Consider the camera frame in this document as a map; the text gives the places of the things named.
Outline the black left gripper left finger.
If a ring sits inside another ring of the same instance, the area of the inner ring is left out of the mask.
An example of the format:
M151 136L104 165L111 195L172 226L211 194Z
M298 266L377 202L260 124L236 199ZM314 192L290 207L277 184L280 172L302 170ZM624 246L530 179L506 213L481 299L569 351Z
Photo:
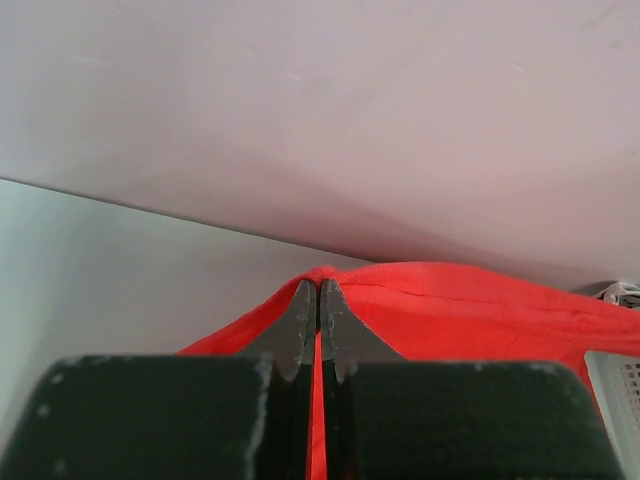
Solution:
M315 285L232 355L78 356L36 383L5 479L302 479Z

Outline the red tank top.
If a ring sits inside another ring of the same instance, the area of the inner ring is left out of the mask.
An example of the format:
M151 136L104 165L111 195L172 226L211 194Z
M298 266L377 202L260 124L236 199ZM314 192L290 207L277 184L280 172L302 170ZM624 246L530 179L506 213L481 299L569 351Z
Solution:
M639 353L637 312L476 267L393 263L311 270L410 360L551 360L589 379L585 354Z

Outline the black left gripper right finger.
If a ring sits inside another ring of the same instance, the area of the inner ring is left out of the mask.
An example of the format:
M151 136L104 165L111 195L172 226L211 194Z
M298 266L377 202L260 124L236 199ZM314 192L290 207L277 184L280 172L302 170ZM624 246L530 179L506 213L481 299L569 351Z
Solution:
M620 479L584 384L552 362L410 361L321 286L330 479Z

